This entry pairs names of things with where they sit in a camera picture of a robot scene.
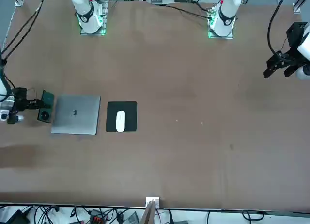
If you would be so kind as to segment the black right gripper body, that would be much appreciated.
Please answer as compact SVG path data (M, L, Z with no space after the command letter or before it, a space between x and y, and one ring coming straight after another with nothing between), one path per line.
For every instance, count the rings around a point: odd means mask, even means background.
M14 96L14 103L11 110L24 111L27 104L27 89L23 87L13 88L12 95Z

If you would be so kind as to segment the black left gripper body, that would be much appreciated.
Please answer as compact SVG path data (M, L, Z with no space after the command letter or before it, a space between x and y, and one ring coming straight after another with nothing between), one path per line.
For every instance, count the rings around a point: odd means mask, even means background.
M280 55L282 64L299 64L309 61L309 23L294 22L286 31L289 50Z

